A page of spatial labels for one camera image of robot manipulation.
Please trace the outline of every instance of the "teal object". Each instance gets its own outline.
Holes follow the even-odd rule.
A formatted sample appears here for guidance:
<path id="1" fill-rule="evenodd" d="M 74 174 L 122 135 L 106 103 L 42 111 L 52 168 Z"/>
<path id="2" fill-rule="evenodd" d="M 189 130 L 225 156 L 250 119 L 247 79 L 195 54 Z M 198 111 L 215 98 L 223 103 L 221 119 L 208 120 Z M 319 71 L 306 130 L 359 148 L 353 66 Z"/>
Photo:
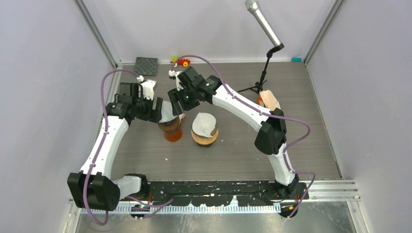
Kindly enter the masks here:
<path id="1" fill-rule="evenodd" d="M 294 57 L 294 58 L 292 58 L 292 61 L 293 61 L 293 62 L 302 62 L 302 58 L 300 58 L 300 57 Z"/>

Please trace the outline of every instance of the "red toy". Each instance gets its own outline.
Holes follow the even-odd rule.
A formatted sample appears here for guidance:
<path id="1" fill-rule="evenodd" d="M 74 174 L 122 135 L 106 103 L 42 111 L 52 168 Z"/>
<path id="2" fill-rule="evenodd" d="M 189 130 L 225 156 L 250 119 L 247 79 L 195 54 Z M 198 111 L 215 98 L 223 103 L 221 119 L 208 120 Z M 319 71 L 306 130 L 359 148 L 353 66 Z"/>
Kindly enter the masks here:
<path id="1" fill-rule="evenodd" d="M 181 65 L 181 66 L 184 66 L 184 67 L 188 67 L 189 64 L 190 64 L 190 60 L 189 60 L 189 59 L 180 59 L 180 60 L 177 60 L 177 62 L 174 64 L 174 67 L 176 67 L 176 66 L 178 66 L 178 65 Z"/>

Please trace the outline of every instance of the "microphone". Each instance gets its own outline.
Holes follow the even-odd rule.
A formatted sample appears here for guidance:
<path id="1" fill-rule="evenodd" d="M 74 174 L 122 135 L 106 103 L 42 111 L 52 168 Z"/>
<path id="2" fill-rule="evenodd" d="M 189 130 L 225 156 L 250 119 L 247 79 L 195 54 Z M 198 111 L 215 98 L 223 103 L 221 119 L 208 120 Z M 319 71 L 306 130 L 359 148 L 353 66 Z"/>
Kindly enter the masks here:
<path id="1" fill-rule="evenodd" d="M 284 45 L 280 41 L 279 37 L 277 37 L 276 33 L 273 31 L 271 25 L 266 20 L 265 15 L 260 9 L 259 1 L 258 0 L 246 0 L 245 2 L 247 10 L 253 14 L 256 18 L 257 22 L 260 24 L 262 29 L 265 31 L 266 35 L 271 40 L 274 48 L 272 52 L 279 51 L 284 48 Z"/>

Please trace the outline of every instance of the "white cable connector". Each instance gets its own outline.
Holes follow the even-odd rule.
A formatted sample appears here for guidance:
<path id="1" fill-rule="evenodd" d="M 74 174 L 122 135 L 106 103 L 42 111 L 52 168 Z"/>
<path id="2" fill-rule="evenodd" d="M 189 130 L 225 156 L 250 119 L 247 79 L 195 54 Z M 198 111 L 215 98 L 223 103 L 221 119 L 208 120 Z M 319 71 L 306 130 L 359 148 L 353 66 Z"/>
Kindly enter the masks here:
<path id="1" fill-rule="evenodd" d="M 139 75 L 139 77 L 136 77 L 136 79 L 137 79 L 139 82 L 144 81 L 144 77 L 143 77 L 142 75 Z"/>

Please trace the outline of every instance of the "white paper towel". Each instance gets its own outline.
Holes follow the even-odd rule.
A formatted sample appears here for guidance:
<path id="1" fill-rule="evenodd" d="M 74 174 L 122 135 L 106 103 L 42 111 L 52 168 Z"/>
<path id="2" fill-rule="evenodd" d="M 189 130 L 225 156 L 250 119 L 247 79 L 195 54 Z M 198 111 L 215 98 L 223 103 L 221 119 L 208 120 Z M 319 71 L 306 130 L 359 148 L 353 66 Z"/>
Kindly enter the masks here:
<path id="1" fill-rule="evenodd" d="M 176 117 L 177 116 L 173 116 L 172 103 L 164 100 L 162 104 L 162 119 L 159 121 L 159 123 L 171 121 Z"/>
<path id="2" fill-rule="evenodd" d="M 209 113 L 198 113 L 192 124 L 195 134 L 203 137 L 212 137 L 210 133 L 215 129 L 216 118 Z"/>

